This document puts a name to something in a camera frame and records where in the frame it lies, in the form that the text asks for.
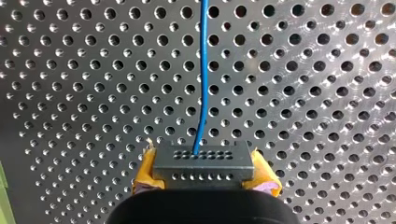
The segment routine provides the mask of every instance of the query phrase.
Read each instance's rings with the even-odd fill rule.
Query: cable
[[[208,0],[201,0],[201,116],[198,125],[198,131],[195,136],[192,153],[194,155],[199,152],[199,143],[204,135],[206,114],[207,114],[207,9],[209,8]]]

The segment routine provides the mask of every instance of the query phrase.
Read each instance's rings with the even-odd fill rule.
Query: circular hole
[[[314,70],[316,72],[322,72],[326,68],[326,63],[322,61],[318,61],[314,63]]]
[[[355,34],[350,34],[346,36],[346,43],[348,45],[356,45],[359,42],[359,36]]]
[[[367,119],[369,119],[370,118],[370,114],[367,112],[367,111],[361,111],[359,114],[358,114],[358,119],[360,120],[360,121],[366,121]]]
[[[234,95],[242,95],[244,93],[244,88],[242,86],[234,86],[233,94]]]
[[[184,46],[191,46],[192,43],[194,42],[194,39],[192,38],[191,35],[184,35],[182,39],[182,43]]]
[[[85,36],[85,43],[88,46],[94,46],[96,44],[96,38],[93,35]]]
[[[328,17],[331,16],[335,11],[335,8],[333,5],[326,4],[320,9],[320,13],[322,16]]]
[[[35,10],[34,17],[38,21],[43,21],[46,18],[46,15],[42,10]]]
[[[216,18],[219,15],[219,8],[218,7],[210,7],[208,10],[208,14],[211,19]]]
[[[250,31],[257,31],[260,28],[260,23],[257,21],[253,21],[249,24],[248,29]]]
[[[211,117],[215,117],[215,116],[217,116],[218,114],[219,114],[219,110],[218,110],[217,108],[212,107],[212,108],[209,109],[209,115],[210,115]]]
[[[338,139],[340,139],[340,136],[338,135],[338,133],[330,133],[328,139],[330,142],[336,142],[338,141]]]
[[[66,46],[72,46],[74,43],[73,37],[70,35],[64,35],[63,42]]]
[[[277,24],[277,28],[279,29],[279,30],[286,30],[286,28],[288,28],[288,23],[286,22],[286,21],[280,21],[278,24]]]
[[[262,44],[264,45],[264,46],[268,46],[268,45],[271,45],[272,44],[272,42],[273,42],[273,37],[271,36],[271,35],[263,35],[262,36]]]
[[[185,20],[189,20],[192,18],[192,9],[190,7],[183,7],[181,9],[181,17]]]
[[[145,43],[145,39],[141,35],[134,35],[132,42],[135,46],[142,46]]]
[[[359,55],[364,58],[368,57],[369,54],[370,54],[370,50],[368,49],[361,49],[361,51],[359,51]]]
[[[235,62],[233,64],[233,70],[235,70],[236,72],[241,72],[242,70],[244,70],[244,67],[245,67],[244,63],[240,61]]]
[[[353,69],[353,63],[352,62],[343,62],[341,63],[341,70],[344,72],[350,72]]]
[[[208,42],[210,46],[216,46],[219,43],[219,37],[217,35],[211,35],[208,38]]]
[[[269,71],[271,69],[271,64],[269,62],[267,62],[267,61],[262,61],[259,64],[259,68],[260,68],[261,72],[267,72],[267,71]]]
[[[386,3],[384,6],[381,8],[381,13],[384,16],[390,16],[393,13],[395,13],[396,6],[393,3]]]
[[[105,10],[105,18],[108,20],[114,20],[117,16],[116,10],[114,8],[108,7]]]
[[[355,4],[350,9],[350,13],[354,16],[359,16],[364,12],[364,5],[362,4]]]
[[[233,39],[233,42],[235,43],[236,46],[242,46],[245,44],[245,36],[244,35],[236,35],[235,38]]]
[[[131,19],[137,20],[140,18],[140,16],[141,16],[141,12],[138,7],[132,7],[129,10],[129,17],[131,17]]]
[[[292,86],[287,86],[283,89],[283,93],[287,96],[291,96],[295,93],[295,90]]]
[[[289,136],[290,136],[289,133],[286,131],[282,131],[278,134],[280,140],[286,140],[289,138]]]
[[[337,89],[336,94],[339,97],[345,97],[349,93],[349,90],[346,87],[340,87]]]
[[[238,138],[242,136],[242,132],[239,129],[234,129],[231,133],[233,138]]]
[[[171,68],[171,64],[168,61],[160,62],[160,69],[162,71],[168,71]]]
[[[330,42],[330,36],[326,34],[321,34],[318,36],[318,43],[320,45],[327,45]]]
[[[163,7],[155,8],[154,15],[157,19],[161,20],[166,17],[166,10]]]
[[[386,34],[379,34],[375,37],[375,43],[377,45],[385,45],[389,41],[389,36]]]
[[[162,89],[163,89],[163,94],[169,94],[172,92],[172,86],[169,84],[163,85]]]
[[[195,87],[192,85],[187,85],[184,88],[184,92],[186,92],[186,94],[188,94],[188,95],[191,95],[191,94],[195,93]]]
[[[67,18],[69,18],[67,11],[64,9],[59,9],[56,13],[56,16],[60,21],[66,21]]]
[[[233,110],[233,116],[235,118],[240,118],[240,117],[242,117],[242,115],[243,115],[243,111],[240,108],[235,108]]]
[[[306,23],[306,28],[308,28],[308,30],[313,30],[317,27],[317,23],[315,21],[309,21]]]
[[[186,114],[188,115],[188,116],[194,116],[195,114],[196,114],[196,109],[194,108],[194,107],[192,107],[192,106],[190,106],[190,107],[188,107],[187,109],[186,109]]]
[[[338,29],[342,30],[346,27],[346,22],[345,21],[338,21],[335,23],[335,27]]]
[[[236,7],[234,13],[237,18],[243,18],[247,15],[247,12],[248,11],[244,6],[238,6],[238,7]]]
[[[320,88],[320,87],[317,87],[317,86],[312,87],[312,88],[309,90],[309,93],[310,93],[312,96],[319,96],[319,95],[321,95],[321,88]]]
[[[172,106],[166,106],[166,107],[163,109],[163,113],[164,113],[166,116],[170,116],[170,115],[172,115],[172,114],[174,113],[174,108],[173,108]]]
[[[209,70],[211,72],[216,72],[218,69],[219,69],[219,63],[218,62],[212,61],[212,62],[209,63]]]
[[[218,93],[219,93],[219,87],[216,86],[216,85],[211,85],[211,86],[209,87],[209,93],[210,93],[211,95],[216,95],[216,94],[218,94]]]
[[[260,108],[256,111],[256,117],[259,119],[263,119],[267,116],[267,111],[263,108]]]
[[[260,96],[264,96],[264,95],[268,94],[268,88],[267,88],[266,86],[260,86],[260,87],[257,89],[257,93],[258,93]]]
[[[305,50],[303,51],[303,55],[304,55],[306,58],[310,58],[310,57],[312,56],[312,54],[313,54],[312,49],[305,49]]]
[[[146,64],[146,62],[145,61],[137,61],[136,62],[136,68],[137,68],[137,70],[139,70],[139,71],[144,71],[144,70],[146,70],[147,69],[147,67],[148,67],[148,65]]]
[[[88,20],[90,20],[90,19],[92,18],[92,13],[91,13],[91,11],[90,11],[89,9],[83,8],[83,9],[80,11],[79,16],[80,16],[83,20],[88,21]]]
[[[141,93],[147,93],[147,92],[149,92],[149,85],[148,85],[148,84],[145,84],[145,83],[140,84],[140,86],[139,86],[139,91],[140,91]]]
[[[229,23],[229,22],[224,22],[222,25],[221,25],[221,29],[224,31],[224,32],[227,32],[227,31],[229,31],[230,29],[231,29],[231,24]]]
[[[298,64],[295,61],[290,61],[290,62],[286,63],[286,69],[290,72],[296,71],[297,68],[298,68]]]
[[[293,16],[295,17],[303,16],[304,13],[305,13],[305,8],[302,5],[295,5],[291,9],[291,14],[293,14]]]
[[[338,58],[340,55],[341,55],[341,50],[339,50],[339,49],[333,49],[332,50],[332,56],[334,58]]]
[[[258,130],[254,133],[254,137],[257,139],[262,139],[265,137],[265,133],[263,130]]]
[[[285,50],[283,50],[283,49],[277,49],[277,50],[275,51],[275,57],[276,57],[276,58],[280,59],[280,58],[283,58],[283,56],[285,56]]]
[[[375,89],[374,88],[369,87],[369,88],[364,89],[364,91],[363,91],[363,96],[364,97],[371,98],[374,95],[375,95]]]
[[[215,128],[210,129],[210,130],[209,130],[209,135],[210,135],[211,137],[216,137],[216,136],[219,135],[219,130],[217,130],[217,129],[215,129]]]
[[[271,5],[265,6],[265,7],[262,9],[262,14],[263,14],[265,17],[272,17],[272,16],[275,15],[275,8],[274,8],[273,6],[271,6]]]
[[[282,119],[289,119],[289,118],[291,118],[291,116],[292,116],[292,113],[291,113],[291,111],[288,110],[288,109],[284,109],[284,110],[282,110],[282,111],[280,112],[280,117],[281,117]]]
[[[297,34],[293,34],[293,35],[291,35],[291,36],[289,37],[289,42],[290,42],[292,45],[298,45],[298,44],[300,44],[300,42],[301,42],[301,36],[300,36],[300,35],[297,35]]]
[[[14,21],[21,21],[23,18],[22,13],[17,10],[11,12],[11,17]]]
[[[306,112],[306,117],[308,119],[316,119],[318,117],[318,112],[315,110],[308,110]]]

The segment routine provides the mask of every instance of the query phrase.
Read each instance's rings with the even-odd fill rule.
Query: yellow clip
[[[274,182],[278,185],[278,188],[272,189],[271,192],[274,197],[277,197],[282,190],[282,183],[257,148],[251,153],[251,159],[254,165],[254,176],[252,180],[244,181],[242,187],[244,189],[254,189],[262,183]]]

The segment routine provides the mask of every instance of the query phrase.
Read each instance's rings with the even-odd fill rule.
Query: metal panel
[[[262,150],[306,223],[391,223],[394,4],[211,1],[203,144]],[[199,9],[0,0],[0,155],[19,223],[104,223],[145,138],[192,145]]]

